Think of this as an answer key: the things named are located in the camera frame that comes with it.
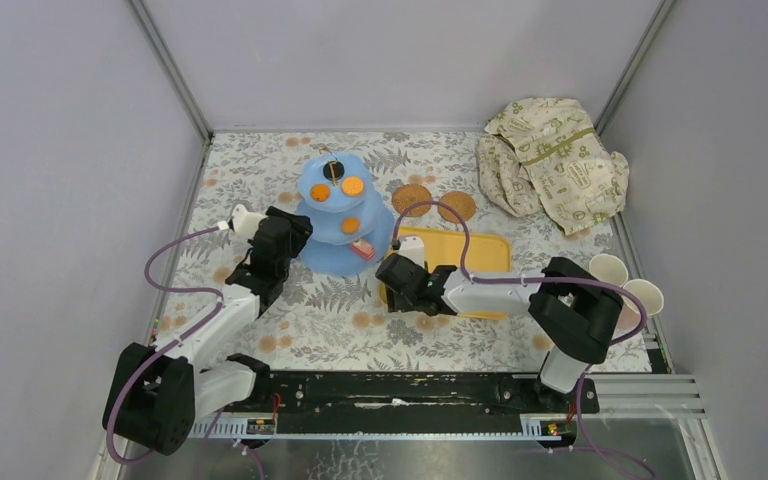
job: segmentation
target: white paper cup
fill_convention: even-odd
[[[618,257],[607,253],[600,253],[591,258],[588,270],[596,280],[611,285],[620,286],[628,280],[628,269],[625,268],[625,263]]]
[[[648,317],[657,315],[664,309],[664,294],[654,283],[642,278],[635,278],[626,282],[623,288],[643,302]],[[617,320],[617,328],[630,330],[636,327],[638,323],[640,323],[640,312],[637,311],[637,307],[631,303],[631,300],[623,297],[623,309],[620,312],[619,320]]]

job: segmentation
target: glass panel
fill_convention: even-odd
[[[658,478],[693,479],[681,432],[674,422],[656,420],[587,420],[588,432],[602,447],[644,459]],[[584,442],[579,438],[579,445]],[[154,455],[126,471],[139,480],[194,478],[201,440],[190,440],[170,457]],[[205,480],[257,479],[250,454],[232,448],[228,440],[208,440],[201,453],[198,478]],[[257,449],[270,480],[323,479],[472,479],[622,478],[589,452],[548,453],[535,442],[463,440],[321,441],[274,440]],[[641,476],[645,472],[625,461],[621,465]]]

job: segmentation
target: wire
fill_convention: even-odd
[[[260,480],[265,480],[266,473],[264,473],[263,471],[263,462],[260,460],[260,456],[254,451],[253,448],[249,448],[249,446],[246,444],[242,444],[242,445],[243,445],[243,453],[245,453],[246,455],[250,454],[251,457],[254,459],[254,464],[257,466],[257,473],[260,476]]]
[[[220,408],[216,411],[216,415],[213,417],[213,421],[210,422],[210,425],[207,427],[207,431],[204,432],[204,436],[201,438],[201,444],[199,445],[199,451],[196,453],[196,461],[195,461],[195,467],[193,476],[196,480],[199,480],[199,473],[201,471],[201,456],[204,453],[204,447],[207,445],[207,437],[210,436],[210,432],[213,431],[213,427],[216,426],[216,422],[219,421],[219,417],[222,416],[222,410],[224,410],[225,407]]]
[[[249,249],[248,249],[248,250],[246,250],[246,256],[245,256],[245,257],[243,257],[243,259],[242,259],[242,260],[240,260],[240,263],[246,263],[246,260],[248,260],[248,259],[249,259],[249,257],[251,256],[251,251],[252,251],[252,248],[254,248],[254,247],[249,247]]]
[[[476,277],[473,274],[469,272],[466,268],[466,254],[469,250],[469,227],[466,225],[466,220],[461,216],[460,213],[458,213],[457,210],[452,208],[449,205],[446,205],[443,202],[437,201],[437,200],[424,200],[421,202],[414,203],[407,207],[406,209],[402,210],[402,212],[399,214],[399,217],[396,219],[396,223],[393,226],[393,237],[392,237],[392,244],[395,246],[398,242],[399,237],[399,226],[402,223],[402,220],[407,216],[407,214],[417,207],[422,207],[426,205],[436,205],[440,208],[443,208],[445,210],[448,210],[452,215],[455,216],[455,218],[458,220],[458,223],[461,224],[461,227],[464,229],[464,246],[463,250],[461,250],[461,261],[460,261],[460,271],[461,273],[468,278],[471,282],[474,283],[483,283],[487,285],[500,285],[500,284],[516,284],[516,285],[526,285],[526,284],[535,284],[535,283],[562,283],[562,284],[575,284],[575,285],[586,285],[590,287],[598,287],[606,290],[611,290],[613,292],[616,292],[629,300],[637,307],[637,311],[640,312],[640,322],[637,324],[637,326],[632,329],[630,332],[621,335],[609,343],[609,345],[616,345],[617,343],[623,342],[625,340],[628,340],[629,338],[637,335],[640,333],[643,328],[646,326],[646,321],[648,319],[648,316],[646,314],[646,307],[643,305],[643,302],[640,301],[639,298],[637,298],[635,295],[633,295],[628,290],[618,287],[616,285],[612,285],[610,283],[600,282],[598,280],[591,280],[589,278],[565,278],[565,277],[519,277],[519,278],[489,278],[489,277]],[[650,467],[645,465],[643,463],[643,460],[640,460],[636,457],[633,457],[630,454],[620,452],[621,456],[625,458],[632,459],[634,463],[637,463],[638,465],[643,465],[647,472],[649,472],[649,477],[641,477],[636,474],[633,474],[620,466],[617,462],[611,460],[608,458],[608,454],[612,453],[610,449],[604,449],[601,447],[598,447],[593,443],[593,441],[590,439],[590,434],[587,433],[587,429],[584,427],[584,423],[581,421],[581,395],[582,395],[582,386],[584,385],[584,376],[587,374],[587,372],[590,370],[590,367],[592,365],[588,365],[584,372],[581,373],[581,376],[578,378],[578,381],[576,382],[575,386],[575,415],[576,419],[578,420],[578,429],[581,430],[581,433],[584,435],[584,438],[587,440],[587,443],[589,443],[590,447],[580,447],[580,448],[588,448],[591,451],[599,455],[599,457],[602,458],[602,460],[605,461],[608,465],[610,465],[614,470],[621,473],[622,475],[625,475],[628,478],[634,479],[634,480],[650,480],[656,478],[655,471],[652,470]]]
[[[213,319],[216,315],[219,314],[219,311],[222,310],[222,305],[225,300],[224,296],[222,295],[222,291],[210,288],[210,287],[187,287],[187,288],[180,288],[180,287],[167,287],[164,285],[161,285],[154,281],[154,279],[151,278],[150,270],[151,270],[151,264],[159,257],[161,254],[163,254],[166,250],[169,250],[170,248],[179,245],[191,238],[198,237],[200,235],[205,235],[208,233],[213,233],[219,231],[219,227],[212,227],[205,230],[199,230],[198,232],[191,233],[189,235],[185,235],[177,240],[174,240],[170,243],[167,243],[166,245],[160,247],[158,251],[156,251],[151,257],[149,257],[148,261],[146,262],[145,269],[143,270],[143,273],[145,275],[146,281],[153,286],[154,288],[158,290],[162,290],[164,292],[170,292],[170,293],[212,293],[214,295],[217,295],[219,299],[216,302],[216,306],[213,308],[213,310],[210,311],[207,315],[205,315],[204,318],[199,320],[195,325],[187,329],[184,333],[181,334],[181,340],[186,340],[190,336],[192,336],[196,331],[198,331],[201,327],[203,327],[207,322]],[[149,455],[153,453],[153,450],[149,450],[142,455],[135,457],[135,458],[125,458],[122,455],[119,454],[119,452],[116,451],[116,444],[114,443],[114,437],[113,437],[113,431],[114,426],[116,425],[116,419],[119,417],[119,411],[122,409],[122,404],[125,402],[125,398],[128,396],[128,393],[131,391],[131,389],[134,387],[134,384],[137,383],[137,381],[140,379],[140,377],[145,373],[148,368],[154,364],[160,357],[168,353],[170,350],[175,348],[178,345],[178,340],[173,340],[169,342],[167,345],[164,345],[159,350],[157,350],[152,356],[148,357],[148,359],[140,364],[139,367],[137,367],[136,370],[134,370],[134,373],[128,378],[128,380],[125,381],[125,385],[122,386],[122,389],[119,391],[119,395],[116,396],[116,400],[113,402],[113,408],[110,409],[110,417],[107,420],[107,434],[106,434],[106,443],[107,443],[107,452],[110,454],[110,458],[112,458],[115,462],[120,463],[122,465],[136,465],[137,463],[142,462],[146,458],[148,458]]]
[[[643,460],[635,457],[634,455],[631,455],[629,453],[623,452],[622,450],[617,450],[617,449],[614,449],[614,448],[607,448],[607,447],[599,447],[598,450],[601,450],[603,453],[605,453],[607,455],[614,455],[614,456],[617,456],[617,457],[623,457],[623,458],[625,458],[626,460],[628,460],[630,462],[634,462],[635,464],[640,465],[641,468],[643,468],[644,470],[649,472],[649,474],[651,475],[651,478],[655,478],[655,471],[652,469],[652,467],[650,467]],[[556,454],[556,453],[574,453],[574,452],[578,452],[578,451],[587,452],[587,453],[598,453],[598,450],[596,448],[593,448],[593,447],[573,447],[572,445],[570,445],[569,448],[553,448],[553,449],[551,449],[551,453],[552,454]],[[525,451],[520,452],[520,453],[523,453],[523,454],[526,454],[526,455],[533,455],[533,454],[545,455],[547,453],[547,450],[541,448],[539,450],[538,449],[525,450]]]
[[[576,407],[575,402],[570,403],[570,408],[567,411],[567,419],[565,420],[566,423],[569,423],[572,420],[572,417],[575,416],[575,410],[576,410],[575,407]]]
[[[278,409],[281,408],[281,394],[280,393],[273,393],[272,394],[272,431],[275,431],[276,425],[275,425],[275,416],[278,415]]]

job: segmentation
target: blue plastic stand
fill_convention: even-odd
[[[334,185],[324,172],[328,163],[338,161],[343,174]],[[364,182],[364,191],[358,196],[347,196],[341,188],[342,181],[358,177]],[[326,185],[330,189],[328,198],[316,201],[310,191],[314,185]],[[387,253],[393,234],[395,218],[384,205],[381,194],[372,185],[372,175],[357,155],[334,152],[307,162],[299,179],[299,193],[303,201],[296,213],[310,217],[313,234],[302,250],[300,258],[311,270],[332,275],[355,275],[375,265]],[[354,217],[360,227],[352,234],[343,233],[342,224]],[[363,238],[375,248],[375,255],[364,260],[349,248],[349,244]]]

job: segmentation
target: orange disc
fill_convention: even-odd
[[[443,198],[441,198],[440,201],[454,208],[455,211],[463,217],[464,221],[469,220],[475,215],[475,200],[473,200],[468,193],[449,192],[443,195]],[[437,211],[440,212],[440,216],[445,220],[452,223],[458,223],[457,217],[452,215],[452,212],[440,206],[437,207]]]
[[[343,220],[343,233],[346,235],[351,235],[355,232],[357,232],[358,228],[360,228],[360,220],[358,220],[355,217],[349,217],[345,220]]]
[[[343,193],[348,197],[357,197],[363,193],[364,184],[360,177],[349,177],[343,180]]]
[[[317,183],[310,189],[310,198],[317,202],[324,202],[331,196],[331,189],[324,183]]]
[[[422,185],[402,185],[395,192],[393,192],[393,208],[397,212],[404,213],[408,207],[417,202],[431,200],[431,192]],[[421,217],[431,210],[431,205],[423,205],[421,207],[412,208],[406,216],[408,217]]]

